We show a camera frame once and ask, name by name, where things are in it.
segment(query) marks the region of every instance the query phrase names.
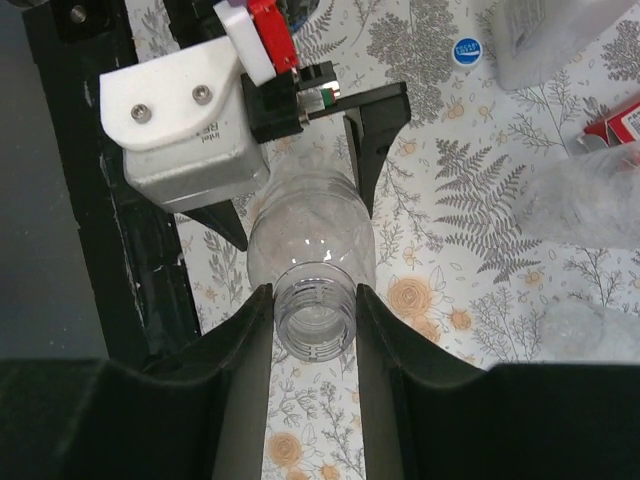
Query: black metal bracket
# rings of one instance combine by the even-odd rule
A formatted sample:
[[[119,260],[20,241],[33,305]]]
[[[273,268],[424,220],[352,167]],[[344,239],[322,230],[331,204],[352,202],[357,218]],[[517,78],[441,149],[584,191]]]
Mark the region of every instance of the black metal bracket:
[[[247,234],[231,200],[189,210],[183,215],[210,228],[241,252],[249,248]]]
[[[302,69],[299,80],[289,72],[256,87],[242,76],[247,116],[259,143],[295,135],[303,131],[297,92],[335,80],[333,65],[326,62]],[[309,121],[345,113],[344,123],[349,153],[362,201],[373,215],[375,190],[389,149],[411,120],[405,82],[385,85],[366,92],[340,97],[334,105],[308,115]]]
[[[100,124],[100,74],[137,62],[124,2],[108,2],[108,30],[72,44],[60,38],[59,24],[69,18],[68,8],[57,10],[64,5],[26,10],[24,24],[107,350],[111,358],[141,368],[149,357],[162,358],[195,341],[200,326],[173,216],[127,184],[122,149]]]

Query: clear plastic bottle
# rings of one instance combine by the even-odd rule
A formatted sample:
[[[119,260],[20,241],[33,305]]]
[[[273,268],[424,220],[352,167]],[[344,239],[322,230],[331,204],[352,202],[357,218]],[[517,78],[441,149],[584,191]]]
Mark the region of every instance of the clear plastic bottle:
[[[635,3],[502,0],[492,28],[500,85],[516,90],[550,80]]]
[[[536,238],[591,248],[640,248],[640,143],[559,160],[514,205]]]
[[[540,339],[561,362],[640,361],[640,318],[583,300],[553,302],[540,320]]]
[[[309,362],[353,342],[356,286],[375,287],[375,239],[353,183],[323,159],[280,164],[249,242],[252,287],[274,284],[276,330]]]

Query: screw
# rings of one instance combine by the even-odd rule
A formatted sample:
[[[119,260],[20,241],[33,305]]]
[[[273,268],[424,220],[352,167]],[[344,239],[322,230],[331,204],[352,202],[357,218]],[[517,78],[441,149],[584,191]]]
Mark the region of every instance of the screw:
[[[211,90],[206,85],[198,85],[191,94],[198,105],[206,105],[213,98]]]
[[[151,120],[151,110],[146,105],[139,103],[131,109],[131,118],[138,123],[147,123]]]
[[[82,5],[76,5],[69,12],[69,17],[73,23],[80,25],[87,19],[87,10]]]

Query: bottle neck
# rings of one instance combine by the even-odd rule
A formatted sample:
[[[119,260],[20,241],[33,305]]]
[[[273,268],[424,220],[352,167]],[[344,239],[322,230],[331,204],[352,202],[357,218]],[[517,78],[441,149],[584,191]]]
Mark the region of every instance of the bottle neck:
[[[294,357],[324,362],[339,356],[356,333],[356,285],[338,267],[309,262],[287,270],[274,289],[274,317]]]

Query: patterned surface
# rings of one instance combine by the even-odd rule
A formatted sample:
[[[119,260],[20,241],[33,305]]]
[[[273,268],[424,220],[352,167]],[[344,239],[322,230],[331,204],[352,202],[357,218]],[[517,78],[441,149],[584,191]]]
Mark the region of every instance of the patterned surface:
[[[640,8],[542,87],[507,94],[495,81],[490,0],[322,0],[297,38],[305,63],[330,59],[348,93],[406,80],[414,119],[379,184],[378,293],[408,324],[482,368],[548,358],[536,319],[554,297],[640,313],[640,252],[524,238],[511,205],[541,165],[575,148],[584,125],[640,87]],[[130,0],[141,60],[175,50],[160,0]],[[451,72],[452,39],[478,35],[487,58]],[[309,149],[347,167],[339,118],[269,145],[271,160]],[[237,207],[247,229],[261,197]],[[245,255],[179,217],[203,330],[249,296]],[[354,351],[308,365],[273,354],[263,478],[364,478]]]

